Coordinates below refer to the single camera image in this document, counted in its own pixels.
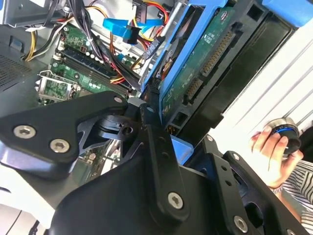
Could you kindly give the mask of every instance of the finger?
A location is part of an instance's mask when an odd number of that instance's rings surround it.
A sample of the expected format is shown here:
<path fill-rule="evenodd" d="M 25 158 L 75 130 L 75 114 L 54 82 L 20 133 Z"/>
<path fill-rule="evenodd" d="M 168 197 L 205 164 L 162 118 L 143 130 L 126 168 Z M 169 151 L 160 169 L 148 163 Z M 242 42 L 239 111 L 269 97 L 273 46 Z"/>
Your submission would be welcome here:
<path fill-rule="evenodd" d="M 257 139 L 259 138 L 260 133 L 257 133 L 256 135 L 252 136 L 251 139 L 249 140 L 249 149 L 253 149 L 253 146 L 255 144 L 255 142 L 257 141 Z"/>
<path fill-rule="evenodd" d="M 259 138 L 257 139 L 257 141 L 255 142 L 252 151 L 253 152 L 261 152 L 261 149 L 263 148 L 266 140 L 268 139 L 270 132 L 272 131 L 272 129 L 267 126 L 260 134 Z"/>
<path fill-rule="evenodd" d="M 297 150 L 288 156 L 288 158 L 284 161 L 286 175 L 289 176 L 293 172 L 301 159 L 303 159 L 303 153 L 300 150 Z"/>
<path fill-rule="evenodd" d="M 272 135 L 271 137 L 268 138 L 268 140 L 266 141 L 266 143 L 264 144 L 261 153 L 264 156 L 267 157 L 271 157 L 274 151 L 275 146 L 277 145 L 277 143 L 280 140 L 280 134 L 279 133 L 275 133 L 274 135 Z"/>
<path fill-rule="evenodd" d="M 279 142 L 276 144 L 270 160 L 271 161 L 274 160 L 274 161 L 277 161 L 278 163 L 281 163 L 287 144 L 288 144 L 288 138 L 286 136 L 283 136 L 279 140 Z"/>

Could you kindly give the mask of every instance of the white wall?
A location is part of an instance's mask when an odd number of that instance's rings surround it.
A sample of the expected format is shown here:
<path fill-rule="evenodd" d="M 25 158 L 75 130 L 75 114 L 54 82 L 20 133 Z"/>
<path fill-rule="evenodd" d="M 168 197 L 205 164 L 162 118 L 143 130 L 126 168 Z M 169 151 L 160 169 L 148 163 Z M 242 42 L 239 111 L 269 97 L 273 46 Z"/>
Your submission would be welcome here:
<path fill-rule="evenodd" d="M 20 210 L 0 204 L 0 235 L 5 235 Z M 27 212 L 22 212 L 8 235 L 28 235 L 36 219 Z M 45 229 L 39 225 L 37 235 L 43 235 Z"/>

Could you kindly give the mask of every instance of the striped shirt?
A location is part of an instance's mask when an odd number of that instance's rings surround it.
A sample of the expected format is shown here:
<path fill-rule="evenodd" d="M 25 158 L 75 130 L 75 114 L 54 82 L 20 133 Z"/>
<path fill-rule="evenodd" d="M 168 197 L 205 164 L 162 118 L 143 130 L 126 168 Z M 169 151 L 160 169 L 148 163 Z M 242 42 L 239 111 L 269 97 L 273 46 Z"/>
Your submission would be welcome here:
<path fill-rule="evenodd" d="M 301 224 L 313 235 L 313 163 L 300 161 L 283 187 L 305 208 Z"/>

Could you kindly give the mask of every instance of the hand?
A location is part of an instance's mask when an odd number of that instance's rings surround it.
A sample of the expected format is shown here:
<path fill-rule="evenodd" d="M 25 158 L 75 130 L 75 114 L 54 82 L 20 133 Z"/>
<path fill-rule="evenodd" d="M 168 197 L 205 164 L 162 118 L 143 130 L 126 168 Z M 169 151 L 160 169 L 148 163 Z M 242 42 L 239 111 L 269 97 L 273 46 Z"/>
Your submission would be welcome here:
<path fill-rule="evenodd" d="M 280 137 L 279 133 L 270 136 L 271 128 L 266 127 L 263 132 L 250 139 L 252 151 L 250 166 L 270 188 L 278 188 L 290 176 L 297 163 L 303 158 L 300 150 L 290 154 L 283 160 L 287 137 Z"/>

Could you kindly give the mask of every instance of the silver screw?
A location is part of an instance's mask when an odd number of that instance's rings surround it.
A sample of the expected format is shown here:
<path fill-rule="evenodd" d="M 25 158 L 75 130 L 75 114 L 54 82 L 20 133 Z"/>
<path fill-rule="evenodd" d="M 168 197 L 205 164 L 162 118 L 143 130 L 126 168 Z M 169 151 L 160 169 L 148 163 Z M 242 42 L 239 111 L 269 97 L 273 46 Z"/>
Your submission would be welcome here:
<path fill-rule="evenodd" d="M 234 223 L 236 227 L 244 234 L 248 232 L 248 225 L 240 216 L 234 216 Z"/>
<path fill-rule="evenodd" d="M 70 8 L 69 8 L 68 6 L 64 6 L 64 7 L 63 7 L 63 11 L 64 11 L 65 13 L 70 13 L 70 12 L 71 12 L 71 10 L 70 10 Z"/>
<path fill-rule="evenodd" d="M 153 110 L 153 108 L 151 107 L 147 107 L 147 110 L 149 110 L 150 112 L 154 113 L 155 111 Z"/>
<path fill-rule="evenodd" d="M 50 148 L 56 153 L 66 153 L 69 150 L 69 143 L 63 139 L 51 141 Z"/>
<path fill-rule="evenodd" d="M 209 141 L 213 142 L 213 138 L 212 138 L 211 136 L 206 135 L 206 138 L 207 138 Z"/>
<path fill-rule="evenodd" d="M 175 192 L 170 192 L 167 195 L 167 200 L 171 204 L 172 207 L 174 207 L 175 209 L 178 209 L 178 210 L 181 209 L 182 206 L 184 205 L 181 196 L 179 196 Z"/>
<path fill-rule="evenodd" d="M 287 229 L 287 233 L 288 233 L 288 235 L 295 235 L 295 233 L 290 229 Z"/>
<path fill-rule="evenodd" d="M 118 103 L 122 103 L 122 102 L 123 102 L 122 99 L 121 99 L 121 98 L 118 98 L 118 97 L 114 97 L 114 100 L 115 100 L 116 102 L 118 102 Z"/>
<path fill-rule="evenodd" d="M 21 125 L 15 127 L 13 133 L 16 137 L 30 139 L 35 136 L 36 130 L 31 126 Z"/>
<path fill-rule="evenodd" d="M 240 160 L 240 157 L 237 154 L 233 153 L 233 156 L 234 156 L 234 159 L 236 159 L 237 161 Z"/>

